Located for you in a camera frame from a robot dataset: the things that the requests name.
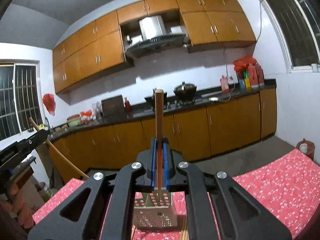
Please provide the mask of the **chopstick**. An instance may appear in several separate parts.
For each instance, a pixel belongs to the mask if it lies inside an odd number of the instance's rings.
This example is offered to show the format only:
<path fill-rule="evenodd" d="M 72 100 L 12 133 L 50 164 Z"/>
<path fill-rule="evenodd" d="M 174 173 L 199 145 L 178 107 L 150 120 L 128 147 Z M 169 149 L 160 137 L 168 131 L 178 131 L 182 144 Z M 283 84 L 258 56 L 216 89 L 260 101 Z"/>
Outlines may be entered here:
<path fill-rule="evenodd" d="M 32 119 L 32 117 L 29 118 L 29 122 L 33 128 L 36 129 L 36 131 L 40 131 L 38 125 L 36 122 Z M 63 159 L 63 162 L 74 172 L 76 172 L 78 175 L 80 175 L 84 179 L 88 179 L 89 176 L 86 175 L 84 172 L 82 172 L 80 169 L 78 169 L 72 162 L 70 162 L 48 139 L 45 140 L 47 145 L 53 149 L 53 151 L 56 153 L 56 155 L 59 156 L 60 159 Z"/>
<path fill-rule="evenodd" d="M 156 140 L 157 140 L 157 191 L 161 197 L 162 189 L 162 166 L 163 166 L 163 103 L 164 92 L 162 89 L 155 90 L 155 115 L 156 115 Z"/>

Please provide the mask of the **lower wooden kitchen cabinets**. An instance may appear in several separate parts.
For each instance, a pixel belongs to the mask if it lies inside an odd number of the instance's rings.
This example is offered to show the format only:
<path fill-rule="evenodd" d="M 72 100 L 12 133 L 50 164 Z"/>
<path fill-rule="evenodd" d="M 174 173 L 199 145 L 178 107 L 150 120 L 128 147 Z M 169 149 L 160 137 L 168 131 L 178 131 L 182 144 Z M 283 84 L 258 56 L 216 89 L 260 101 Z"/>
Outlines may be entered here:
<path fill-rule="evenodd" d="M 139 152 L 151 146 L 156 135 L 154 118 L 97 125 L 71 132 L 54 146 L 78 169 L 118 170 L 135 161 Z M 208 159 L 257 142 L 276 131 L 275 88 L 238 94 L 227 102 L 208 103 L 188 111 L 175 111 L 163 118 L 163 135 L 170 148 L 186 161 Z M 80 178 L 49 148 L 49 157 L 63 182 Z"/>

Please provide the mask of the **left barred window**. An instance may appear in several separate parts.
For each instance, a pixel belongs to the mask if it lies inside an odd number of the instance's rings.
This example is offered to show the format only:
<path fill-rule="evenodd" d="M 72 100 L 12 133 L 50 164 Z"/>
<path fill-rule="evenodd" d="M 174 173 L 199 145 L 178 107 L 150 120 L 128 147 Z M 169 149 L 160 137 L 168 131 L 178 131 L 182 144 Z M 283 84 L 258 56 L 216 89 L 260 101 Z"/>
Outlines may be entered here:
<path fill-rule="evenodd" d="M 1 140 L 31 131 L 29 118 L 43 123 L 34 64 L 0 66 Z"/>

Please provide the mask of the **green bowl on counter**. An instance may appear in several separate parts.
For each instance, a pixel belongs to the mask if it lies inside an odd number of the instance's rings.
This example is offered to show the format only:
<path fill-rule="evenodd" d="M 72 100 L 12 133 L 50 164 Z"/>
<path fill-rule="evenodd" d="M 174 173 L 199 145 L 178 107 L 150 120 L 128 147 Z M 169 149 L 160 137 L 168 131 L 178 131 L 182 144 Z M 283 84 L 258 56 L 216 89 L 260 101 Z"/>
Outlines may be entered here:
<path fill-rule="evenodd" d="M 74 127 L 82 123 L 81 115 L 75 114 L 67 118 L 67 124 L 69 127 Z"/>

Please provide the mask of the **orange bag on counter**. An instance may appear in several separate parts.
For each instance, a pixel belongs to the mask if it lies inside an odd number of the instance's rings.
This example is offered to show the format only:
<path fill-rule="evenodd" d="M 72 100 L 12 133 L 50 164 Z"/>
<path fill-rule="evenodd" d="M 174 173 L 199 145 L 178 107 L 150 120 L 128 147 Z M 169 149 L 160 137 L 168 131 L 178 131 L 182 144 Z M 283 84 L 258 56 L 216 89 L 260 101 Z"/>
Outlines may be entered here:
<path fill-rule="evenodd" d="M 90 120 L 92 120 L 93 117 L 92 110 L 89 109 L 87 111 L 81 111 L 80 117 L 83 124 L 88 123 Z"/>

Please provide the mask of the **black wok with lid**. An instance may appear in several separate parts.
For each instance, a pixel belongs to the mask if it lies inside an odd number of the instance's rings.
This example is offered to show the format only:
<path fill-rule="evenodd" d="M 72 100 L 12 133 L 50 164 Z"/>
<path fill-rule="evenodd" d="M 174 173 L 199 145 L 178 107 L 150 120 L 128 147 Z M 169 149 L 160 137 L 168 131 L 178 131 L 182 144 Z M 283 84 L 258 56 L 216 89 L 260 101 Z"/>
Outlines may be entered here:
<path fill-rule="evenodd" d="M 180 101 L 192 101 L 195 97 L 197 86 L 192 83 L 182 82 L 181 85 L 175 87 L 174 94 Z"/>

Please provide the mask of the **red sauce bottle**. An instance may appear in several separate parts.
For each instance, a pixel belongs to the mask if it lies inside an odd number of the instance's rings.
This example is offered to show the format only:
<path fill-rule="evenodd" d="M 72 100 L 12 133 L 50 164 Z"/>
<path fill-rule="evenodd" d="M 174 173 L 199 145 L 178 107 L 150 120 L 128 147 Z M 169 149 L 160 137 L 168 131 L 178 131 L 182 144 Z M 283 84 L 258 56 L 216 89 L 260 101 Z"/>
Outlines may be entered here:
<path fill-rule="evenodd" d="M 131 104 L 127 98 L 125 98 L 124 107 L 125 107 L 125 112 L 132 111 Z"/>

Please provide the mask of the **dark wooden cutting board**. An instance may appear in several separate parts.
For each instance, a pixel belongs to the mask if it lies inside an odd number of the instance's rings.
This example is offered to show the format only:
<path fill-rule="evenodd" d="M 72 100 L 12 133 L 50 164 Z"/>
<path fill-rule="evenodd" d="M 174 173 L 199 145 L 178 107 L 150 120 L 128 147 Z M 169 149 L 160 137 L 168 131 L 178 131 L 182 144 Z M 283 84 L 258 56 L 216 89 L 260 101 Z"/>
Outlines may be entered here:
<path fill-rule="evenodd" d="M 122 95 L 108 98 L 101 101 L 103 116 L 111 116 L 125 112 Z"/>

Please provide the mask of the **pink bottle on counter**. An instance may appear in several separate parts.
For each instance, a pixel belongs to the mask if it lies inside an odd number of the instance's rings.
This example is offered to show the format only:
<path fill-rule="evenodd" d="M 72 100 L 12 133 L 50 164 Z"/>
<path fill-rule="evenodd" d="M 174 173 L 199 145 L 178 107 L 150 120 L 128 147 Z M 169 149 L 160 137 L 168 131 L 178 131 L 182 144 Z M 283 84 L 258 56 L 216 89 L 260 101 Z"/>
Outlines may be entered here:
<path fill-rule="evenodd" d="M 228 77 L 222 75 L 220 79 L 220 85 L 221 85 L 221 90 L 223 93 L 229 93 L 229 84 L 228 84 Z"/>

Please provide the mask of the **red floral tablecloth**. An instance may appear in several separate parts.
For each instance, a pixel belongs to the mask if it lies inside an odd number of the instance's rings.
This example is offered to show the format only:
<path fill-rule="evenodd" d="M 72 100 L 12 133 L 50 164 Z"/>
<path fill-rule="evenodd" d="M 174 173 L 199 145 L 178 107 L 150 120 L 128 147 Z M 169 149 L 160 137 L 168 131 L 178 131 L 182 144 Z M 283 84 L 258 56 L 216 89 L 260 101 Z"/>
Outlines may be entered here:
<path fill-rule="evenodd" d="M 319 166 L 294 149 L 261 168 L 233 177 L 290 230 L 293 239 L 319 239 Z M 84 181 L 71 179 L 33 214 L 35 224 L 53 211 Z M 178 215 L 186 215 L 184 193 L 173 193 Z M 135 230 L 133 239 L 180 239 L 181 232 Z"/>

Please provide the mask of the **red bag and bottles group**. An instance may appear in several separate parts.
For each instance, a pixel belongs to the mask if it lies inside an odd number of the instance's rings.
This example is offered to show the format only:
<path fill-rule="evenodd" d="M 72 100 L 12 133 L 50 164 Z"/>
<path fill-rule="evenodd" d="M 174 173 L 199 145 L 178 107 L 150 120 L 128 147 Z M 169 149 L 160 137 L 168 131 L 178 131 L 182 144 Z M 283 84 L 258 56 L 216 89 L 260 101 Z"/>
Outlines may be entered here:
<path fill-rule="evenodd" d="M 251 90 L 265 85 L 263 69 L 255 58 L 245 56 L 233 64 L 241 89 Z"/>

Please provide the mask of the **steel range hood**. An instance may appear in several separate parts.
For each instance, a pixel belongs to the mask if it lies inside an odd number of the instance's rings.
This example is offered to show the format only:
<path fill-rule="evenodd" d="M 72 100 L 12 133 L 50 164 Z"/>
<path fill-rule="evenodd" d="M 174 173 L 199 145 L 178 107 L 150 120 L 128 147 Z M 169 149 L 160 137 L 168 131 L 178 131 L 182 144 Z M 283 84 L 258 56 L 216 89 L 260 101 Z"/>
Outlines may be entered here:
<path fill-rule="evenodd" d="M 124 54 L 140 58 L 164 50 L 180 48 L 187 42 L 187 33 L 174 13 L 153 15 L 121 26 Z"/>

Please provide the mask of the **right barred window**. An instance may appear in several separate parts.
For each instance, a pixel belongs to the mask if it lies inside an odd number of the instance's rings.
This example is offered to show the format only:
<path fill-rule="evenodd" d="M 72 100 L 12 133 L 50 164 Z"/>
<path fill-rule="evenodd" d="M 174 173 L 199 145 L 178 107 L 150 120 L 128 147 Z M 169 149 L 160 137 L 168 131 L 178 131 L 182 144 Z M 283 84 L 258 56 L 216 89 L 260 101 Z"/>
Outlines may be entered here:
<path fill-rule="evenodd" d="M 290 70 L 319 71 L 319 0 L 261 0 Z"/>

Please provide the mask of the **red plastic bag on wall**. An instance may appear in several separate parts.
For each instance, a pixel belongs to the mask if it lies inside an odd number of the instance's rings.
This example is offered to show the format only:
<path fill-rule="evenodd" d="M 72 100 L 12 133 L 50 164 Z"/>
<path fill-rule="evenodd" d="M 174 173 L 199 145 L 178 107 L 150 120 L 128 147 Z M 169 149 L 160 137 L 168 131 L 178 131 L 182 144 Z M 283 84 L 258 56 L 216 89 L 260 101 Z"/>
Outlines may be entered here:
<path fill-rule="evenodd" d="M 48 111 L 48 113 L 52 116 L 55 116 L 56 102 L 53 94 L 44 94 L 42 98 L 42 102 Z"/>

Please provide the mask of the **upper wooden wall cabinets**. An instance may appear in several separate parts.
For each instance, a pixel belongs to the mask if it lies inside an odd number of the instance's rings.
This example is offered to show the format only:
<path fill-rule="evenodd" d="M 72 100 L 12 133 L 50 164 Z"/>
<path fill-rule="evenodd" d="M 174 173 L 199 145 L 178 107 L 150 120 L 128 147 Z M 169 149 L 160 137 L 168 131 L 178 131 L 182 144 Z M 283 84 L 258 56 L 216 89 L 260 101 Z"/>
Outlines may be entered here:
<path fill-rule="evenodd" d="M 166 49 L 240 48 L 256 37 L 238 0 L 142 0 L 85 25 L 53 49 L 56 93 Z"/>

